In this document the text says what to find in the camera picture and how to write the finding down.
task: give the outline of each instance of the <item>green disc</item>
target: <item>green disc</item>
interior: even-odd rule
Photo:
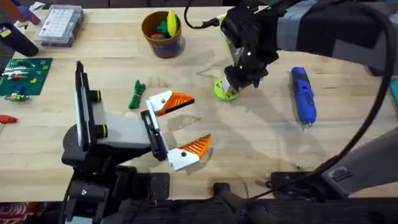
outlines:
[[[230,102],[235,100],[239,96],[239,92],[238,91],[235,91],[234,93],[224,92],[222,82],[223,78],[220,78],[214,83],[214,94],[221,101]]]

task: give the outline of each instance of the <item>orange gripper pad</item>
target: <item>orange gripper pad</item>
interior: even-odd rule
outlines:
[[[207,148],[209,147],[210,140],[211,140],[211,134],[208,134],[206,136],[203,136],[200,139],[197,139],[193,142],[190,142],[190,143],[180,146],[178,148],[184,149],[188,152],[192,152],[192,153],[198,155],[199,158],[201,158],[205,154]]]
[[[194,102],[195,99],[190,95],[184,93],[172,93],[172,96],[169,98],[169,100],[167,100],[166,104],[158,112],[158,115],[165,115],[169,112],[175,111]]]

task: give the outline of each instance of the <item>green clip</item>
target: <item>green clip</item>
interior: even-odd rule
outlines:
[[[134,96],[132,96],[131,102],[129,104],[129,109],[137,109],[141,101],[141,95],[145,91],[145,84],[141,84],[139,80],[136,81],[134,85]]]

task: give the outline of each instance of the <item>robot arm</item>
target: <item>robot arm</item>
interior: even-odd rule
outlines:
[[[268,74],[267,65],[278,59],[278,50],[339,58],[384,70],[387,50],[397,49],[386,47],[382,26],[358,4],[365,3],[282,0],[258,13],[245,6],[230,9],[221,30],[236,48],[243,50],[238,61],[225,68],[223,90],[231,93],[252,84],[258,87],[261,78]],[[398,4],[369,2],[367,5],[386,15],[397,29]],[[397,59],[393,74],[398,73]],[[397,134],[395,128],[358,147],[320,175],[305,183],[295,183],[296,187],[311,189],[305,197],[322,195],[318,198],[330,199],[397,182],[398,175],[389,172],[398,166],[398,153],[394,150],[398,146]]]
[[[253,84],[268,74],[266,66],[278,59],[278,50],[307,52],[361,63],[383,70],[386,37],[358,4],[341,1],[281,1],[257,13],[236,6],[230,9],[221,30],[243,52],[235,65],[225,68],[225,92]],[[367,3],[398,27],[398,4]]]

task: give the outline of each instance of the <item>green object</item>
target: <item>green object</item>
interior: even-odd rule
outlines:
[[[153,37],[152,40],[165,40],[166,38],[163,37]]]
[[[156,33],[163,34],[165,36],[169,36],[169,32],[167,31],[167,22],[162,21],[159,26],[156,27]]]
[[[141,95],[145,91],[145,84],[141,84],[139,80],[136,81],[134,85],[134,96],[132,96],[131,102],[129,104],[129,109],[137,109],[139,107],[139,102],[141,101]]]
[[[223,83],[223,78],[218,79],[214,83],[214,94],[221,101],[225,102],[234,101],[239,96],[239,92],[238,91],[235,91],[234,93],[224,92],[222,83]]]
[[[13,93],[9,96],[5,96],[4,99],[9,101],[25,101],[29,99],[29,96]]]
[[[390,83],[390,90],[392,93],[392,97],[394,97],[394,102],[398,108],[398,80],[392,81]]]
[[[51,63],[52,58],[11,59],[8,61],[4,72],[19,71],[21,74],[25,74],[27,78],[21,80],[8,80],[7,78],[3,78],[2,85],[0,85],[0,96],[11,95],[18,85],[26,87],[24,92],[25,95],[40,95]]]

